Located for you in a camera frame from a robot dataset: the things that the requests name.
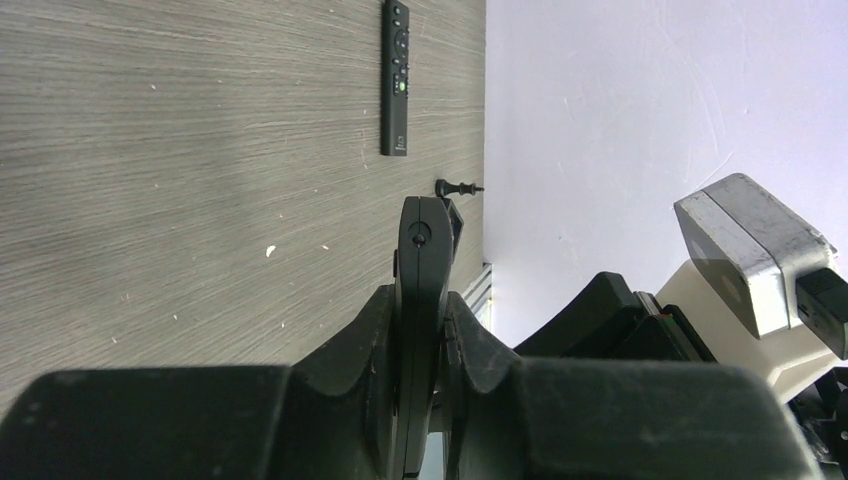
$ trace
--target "black remote control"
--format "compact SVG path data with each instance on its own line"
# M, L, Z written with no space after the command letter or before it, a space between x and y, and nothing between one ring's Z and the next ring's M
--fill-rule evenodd
M380 151L406 156L409 101L409 9L397 0L383 6L383 82Z

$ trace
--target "wood grain texture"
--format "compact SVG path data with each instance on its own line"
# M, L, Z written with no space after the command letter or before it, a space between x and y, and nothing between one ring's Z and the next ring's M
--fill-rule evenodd
M0 409L56 368L296 361L390 282L403 198L483 168L485 2L406 3L407 158L377 0L0 4Z

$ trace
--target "black connector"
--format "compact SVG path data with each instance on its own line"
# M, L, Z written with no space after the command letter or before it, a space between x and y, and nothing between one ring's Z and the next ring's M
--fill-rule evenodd
M848 358L848 283L822 268L799 278L795 289L804 325L840 359Z

